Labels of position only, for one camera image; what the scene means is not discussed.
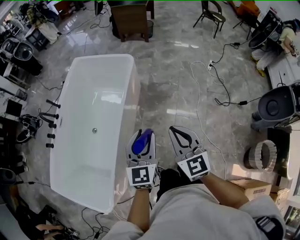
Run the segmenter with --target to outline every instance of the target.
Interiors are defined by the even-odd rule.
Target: wooden table
[[[116,22],[121,42],[125,42],[124,34],[140,33],[145,42],[149,42],[147,11],[154,19],[154,1],[108,1]]]

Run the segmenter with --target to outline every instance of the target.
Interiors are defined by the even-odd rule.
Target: white bathtub
[[[113,209],[127,188],[125,148],[134,131],[139,94],[131,55],[74,59],[56,112],[52,190],[104,214]]]

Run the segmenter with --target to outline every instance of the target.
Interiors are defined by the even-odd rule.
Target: black chair
[[[218,12],[214,12],[214,11],[210,11],[208,8],[208,4],[209,2],[211,2],[212,4],[214,4],[217,7],[217,11]],[[193,28],[196,26],[196,24],[199,22],[200,18],[202,17],[201,21],[203,20],[203,18],[208,18],[211,19],[212,21],[214,21],[214,23],[217,25],[217,29],[214,35],[214,38],[216,37],[217,31],[219,29],[219,24],[222,23],[220,31],[222,30],[223,24],[226,21],[226,19],[224,18],[224,16],[222,15],[222,8],[221,6],[215,2],[215,1],[201,1],[202,4],[202,14],[201,16],[198,18],[198,20],[196,21],[196,23],[193,25]]]
[[[249,38],[250,32],[251,32],[251,28],[256,29],[260,22],[257,20],[257,16],[251,14],[251,13],[244,13],[242,16],[242,20],[236,24],[233,28],[235,28],[237,25],[242,25],[243,23],[247,24],[249,26],[249,32],[247,35],[247,40]]]

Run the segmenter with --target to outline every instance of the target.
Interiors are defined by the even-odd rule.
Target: plaid shirt
[[[34,25],[36,28],[38,28],[40,25],[43,23],[46,23],[47,21],[45,19],[38,18],[34,13],[33,13],[33,8],[29,8],[27,10],[27,17],[29,19],[29,22],[31,25]]]

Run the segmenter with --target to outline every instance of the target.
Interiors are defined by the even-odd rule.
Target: gray marble floor
[[[210,60],[217,61],[222,53],[223,45],[232,42],[244,42],[248,26],[232,27],[239,21],[231,7],[219,2],[226,22],[221,32],[212,38],[214,23],[208,19],[193,24],[200,16],[200,2],[156,1],[154,34],[149,43],[142,39],[131,37],[122,43],[112,35],[111,26],[108,28],[90,28],[98,23],[93,11],[80,11],[64,21],[59,29],[63,36],[39,53],[38,58],[44,65],[42,75],[38,79],[48,88],[60,86],[65,79],[68,69],[75,57],[128,53],[135,58],[137,71],[142,82],[139,110],[136,118],[136,129],[152,128],[156,133],[157,158],[162,167],[174,167],[174,152],[168,135],[171,125],[188,127],[195,131],[205,149],[209,153],[211,171],[224,177],[225,163],[220,151],[214,147],[201,131],[197,118],[198,87],[191,73],[190,64],[202,61],[208,65]],[[87,3],[88,9],[93,9],[93,3]],[[101,17],[101,26],[109,24],[109,15]],[[249,59],[251,51],[247,44],[238,50],[225,48],[221,62],[216,64],[218,75],[226,80],[226,87],[233,102],[251,100],[269,90],[266,78],[261,78],[255,71],[254,63]],[[193,72],[200,84],[199,117],[202,128],[207,136],[223,152],[227,161],[227,179],[252,177],[265,181],[273,181],[274,174],[261,174],[245,171],[242,165],[245,148],[264,138],[264,134],[250,129],[251,113],[256,109],[254,101],[240,107],[218,106],[214,98],[227,101],[223,86],[213,83],[212,78],[201,63],[193,65]],[[48,91],[35,79],[29,90],[28,113],[38,114],[38,109],[46,111],[49,107],[46,99],[55,100],[59,90]],[[45,148],[48,127],[44,124],[37,133],[36,139],[22,146],[28,157],[29,172],[22,174],[24,180],[33,180],[49,184],[49,149]],[[68,226],[79,230],[81,238],[91,235],[91,229],[81,218],[82,206],[53,192],[41,185],[22,185],[19,187],[22,197],[30,207],[38,211],[45,204],[53,206],[59,212],[59,218]],[[151,198],[155,197],[154,189]],[[123,199],[132,196],[128,190]],[[116,211],[126,217],[131,201],[119,204]],[[85,219],[97,226],[95,211],[86,210]],[[100,216],[101,224],[111,227],[117,217],[114,214]]]

